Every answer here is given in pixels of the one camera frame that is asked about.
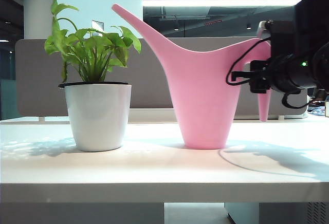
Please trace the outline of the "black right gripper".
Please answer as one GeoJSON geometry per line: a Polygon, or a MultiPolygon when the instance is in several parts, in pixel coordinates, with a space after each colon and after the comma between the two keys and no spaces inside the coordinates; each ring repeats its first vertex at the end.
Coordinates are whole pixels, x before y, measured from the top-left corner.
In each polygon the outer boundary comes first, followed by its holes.
{"type": "Polygon", "coordinates": [[[269,60],[269,82],[267,62],[252,61],[250,91],[265,94],[270,88],[276,91],[300,91],[315,87],[317,80],[313,73],[313,56],[312,51],[303,54],[272,52],[269,60]]]}

